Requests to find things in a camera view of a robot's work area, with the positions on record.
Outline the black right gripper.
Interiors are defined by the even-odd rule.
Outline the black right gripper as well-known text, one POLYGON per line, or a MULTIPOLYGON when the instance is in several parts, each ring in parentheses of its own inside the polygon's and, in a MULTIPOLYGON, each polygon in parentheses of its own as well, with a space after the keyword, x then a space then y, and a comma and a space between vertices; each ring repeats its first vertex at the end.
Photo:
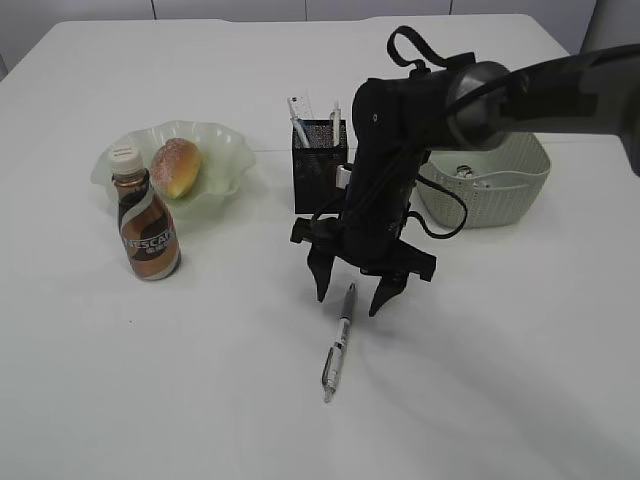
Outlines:
POLYGON ((312 224, 310 219, 297 218, 291 233, 294 243, 308 242, 311 249, 307 265, 316 284, 316 297, 323 302, 327 293, 335 258, 358 268, 364 275, 381 276, 375 290, 369 315, 375 316, 381 307, 406 288, 409 273, 430 281, 436 270, 436 257, 423 252, 399 238, 392 239, 381 251, 376 251, 370 238, 357 239, 347 246, 345 229, 337 218, 327 218, 312 224))

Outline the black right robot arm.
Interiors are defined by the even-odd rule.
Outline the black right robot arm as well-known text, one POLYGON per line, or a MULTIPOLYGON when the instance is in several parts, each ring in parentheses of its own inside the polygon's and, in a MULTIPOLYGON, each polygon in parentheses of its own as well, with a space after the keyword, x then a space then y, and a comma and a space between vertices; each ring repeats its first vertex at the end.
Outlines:
POLYGON ((376 313, 410 275, 430 280, 436 260, 401 238, 409 197, 434 151, 488 151, 513 132, 614 135, 639 164, 639 48, 625 45, 516 71, 468 59, 463 67, 371 78, 356 92, 357 150, 340 212, 297 220, 291 239, 308 242, 316 294, 324 297, 336 259, 375 276, 376 313))

